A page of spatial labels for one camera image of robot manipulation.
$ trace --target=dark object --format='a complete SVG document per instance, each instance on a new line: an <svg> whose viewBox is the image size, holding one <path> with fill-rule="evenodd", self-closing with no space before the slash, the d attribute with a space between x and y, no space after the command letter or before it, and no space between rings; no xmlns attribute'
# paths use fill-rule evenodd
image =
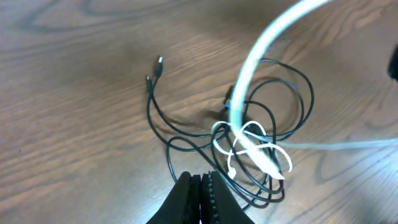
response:
<svg viewBox="0 0 398 224"><path fill-rule="evenodd" d="M254 223L240 208L218 172L191 177L183 172L148 224Z"/></svg>
<svg viewBox="0 0 398 224"><path fill-rule="evenodd" d="M388 75L398 81L398 45L392 54L390 65L388 67Z"/></svg>

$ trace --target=black cable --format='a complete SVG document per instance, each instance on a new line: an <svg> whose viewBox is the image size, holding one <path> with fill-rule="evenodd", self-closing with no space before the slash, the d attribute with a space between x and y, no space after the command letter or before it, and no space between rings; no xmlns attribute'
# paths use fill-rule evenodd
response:
<svg viewBox="0 0 398 224"><path fill-rule="evenodd" d="M312 84L310 83L310 80L300 71L298 71L297 69L286 65L284 63L278 62L276 60L271 60L271 59L266 59L266 58L262 58L260 60L260 62L269 62L269 63L274 63L277 65L280 65L286 69L289 69L297 74L299 74L306 82L307 85L309 87L310 90L310 94L311 94L311 102L310 102L310 107L308 109L308 111L305 113L305 108L304 108L304 102L303 102L303 97L301 95L301 93L299 92L299 88L292 82L288 82L285 80L281 80L281 79L275 79L275 80L268 80L268 81L264 81L262 82L260 85L258 85L257 87L255 87L255 89L251 92L251 94L248 97L248 100L245 101L245 109L243 112L243 121L246 122L248 121L247 119L247 115L248 115L248 109L250 105L258 105L260 106L262 109L264 109L265 111L267 111L267 113L270 116L271 122L272 122L272 135L267 135L267 136L263 136L262 132L260 130L260 128L258 126L255 125L249 125L246 130L252 132L253 134L256 134L258 136L261 136L263 138L263 140L258 140L261 144L265 144L269 142L272 142L273 144L276 144L277 141L283 141L287 138L289 138L291 135L294 134L294 132L296 132L308 119L308 117L310 116L312 109L313 109L313 104L314 104L314 92L313 92L313 87ZM250 172L246 169L245 165L243 164L242 160L240 159L239 155L237 155L237 152L235 150L235 148L233 147L233 142L231 140L231 138L229 137L229 134L231 134L231 130L229 128L229 126L227 124L221 124L218 127L216 127L214 133L210 133L210 134L194 134L194 133L188 133L186 131L182 131L181 129L175 127L171 122L168 121L168 119L166 118L166 116L164 115L164 113L162 112L162 110L160 109L160 107L158 106L156 100L155 100L155 96L154 96L154 90L156 87L157 82L159 81L159 78L162 74L163 71L163 63L162 63L162 58L159 58L158 61L158 66L155 70L155 80L152 83L152 80L147 77L147 88L149 91L149 95L148 95L148 100L147 100L147 108L146 108L146 113L147 113L147 119L149 122L149 126L150 128L153 130L153 132L155 133L155 135L166 145L166 158L167 158L167 163L169 165L169 169L170 169L170 173L172 175L173 180L176 182L177 181L177 176L175 175L173 166L172 166L172 162L171 162L171 158L170 158L170 148L172 149L176 149L178 151L183 151L183 152L193 152L193 151L197 151L213 168L214 170L218 171L220 173L220 175L222 176L222 178L224 179L224 181L226 182L227 186L234 191L236 194L238 194L246 203L247 205L245 205L243 207L243 210L247 210L249 207L253 206L256 208L266 208L270 203L278 203L283 201L283 199L285 198L285 191L284 191L284 181L283 180L278 180L279 181L279 187L276 190L272 189L272 177L268 174L265 174L264 176L264 180L262 182L259 182L252 174L250 174ZM298 100L300 101L300 119L298 121L298 123L296 124L296 126L294 128L292 128L290 131L286 131L285 133L282 134L277 134L276 131L276 121L274 118L274 115L272 114L271 110L263 105L260 102L256 102L253 101L252 98L254 96L254 94L263 86L265 86L266 84L270 84L270 83L282 83L285 86L289 87L298 97ZM156 129L156 127L154 126L153 122L152 122L152 118L150 116L150 103L151 101L153 102L159 116L162 118L162 120L170 127L172 128L174 131L176 131L177 133L190 137L190 138L207 138L210 137L210 143L205 144L203 146L197 146L193 141L189 140L188 138L182 137L182 136L175 136L170 138L168 141L166 139L164 139L160 133L158 132L158 130ZM225 109L223 110L224 112L228 112L228 107L226 106ZM248 189L245 189L244 187L242 187L240 184L238 184L235 180L231 179L228 174L224 171L224 169L222 168L222 166L220 165L220 162L218 161L217 157L216 157L216 150L214 145L212 144L212 142L214 140L216 141L220 141L222 139L226 139L226 142L229 144L230 148L232 149L236 161L238 162L239 166L241 167L242 171L247 175L247 177L250 179L250 181L258 187L258 190L256 193L252 193L251 191L249 191ZM182 147L178 147L174 144L172 144L173 141L176 140L180 140L180 141L184 141L186 143L188 143L192 148L182 148ZM203 149L206 148L210 148L211 154L213 156L213 160L211 160L209 158L209 156L207 156L204 152ZM276 158L276 153L275 153L275 149L271 149L271 148L266 148L263 149L264 153L267 154L272 161L275 162L275 164L279 166L279 162ZM263 192L267 192L268 196L265 197L261 197L260 195Z"/></svg>

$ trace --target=white cable connector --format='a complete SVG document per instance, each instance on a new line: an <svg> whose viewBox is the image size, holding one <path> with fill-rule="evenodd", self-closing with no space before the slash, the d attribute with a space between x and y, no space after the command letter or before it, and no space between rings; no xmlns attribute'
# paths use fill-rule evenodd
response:
<svg viewBox="0 0 398 224"><path fill-rule="evenodd" d="M243 132L241 132L241 127L243 104L246 98L246 93L248 92L250 81L259 64L259 60L268 50L271 43L290 25L329 1L330 0L301 0L294 4L265 29L257 39L257 42L251 49L247 59L244 61L231 99L229 122L231 123L232 132L239 139L239 142L245 149L251 150L256 148L256 145L247 138ZM254 151L248 155L256 164L261 162L263 163L259 167L263 172L267 172L275 179L284 179L284 177L279 173L278 166L268 157L265 157L266 161L261 161L257 158L257 155L259 154Z"/></svg>

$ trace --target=wooden table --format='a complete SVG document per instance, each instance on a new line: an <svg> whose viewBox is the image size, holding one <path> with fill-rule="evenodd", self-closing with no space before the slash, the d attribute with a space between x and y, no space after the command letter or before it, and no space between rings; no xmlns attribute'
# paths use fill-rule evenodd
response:
<svg viewBox="0 0 398 224"><path fill-rule="evenodd" d="M160 106L205 133L215 122L208 110L222 108L260 32L293 2L0 1L0 223L148 221L174 184L144 109L156 56L165 63ZM313 114L289 142L398 135L398 84L386 75L397 21L396 0L336 0L272 45L267 56L306 73L315 89ZM291 79L309 101L285 70L261 65L261 77ZM281 128L297 113L280 85L256 100ZM250 114L269 127L262 111ZM251 208L256 223L398 220L395 147L289 154L286 199ZM197 153L173 151L172 160L177 173L210 169Z"/></svg>

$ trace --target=wood grain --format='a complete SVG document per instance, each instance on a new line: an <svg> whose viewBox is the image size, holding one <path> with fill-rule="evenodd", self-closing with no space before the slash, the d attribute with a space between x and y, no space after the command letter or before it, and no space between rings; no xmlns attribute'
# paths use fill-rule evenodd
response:
<svg viewBox="0 0 398 224"><path fill-rule="evenodd" d="M221 108L261 30L294 2L0 1L0 223L145 223L173 186L144 112L156 55L165 59L162 109L204 133L214 122L204 114ZM386 75L397 12L396 0L336 0L273 44L267 56L315 88L313 114L289 141L398 135L398 86ZM264 75L291 79L308 99L283 69L261 65L256 78ZM288 90L270 86L257 100L278 125L291 120ZM289 153L287 198L248 211L256 223L398 220L395 148ZM172 160L177 172L210 169L196 153Z"/></svg>

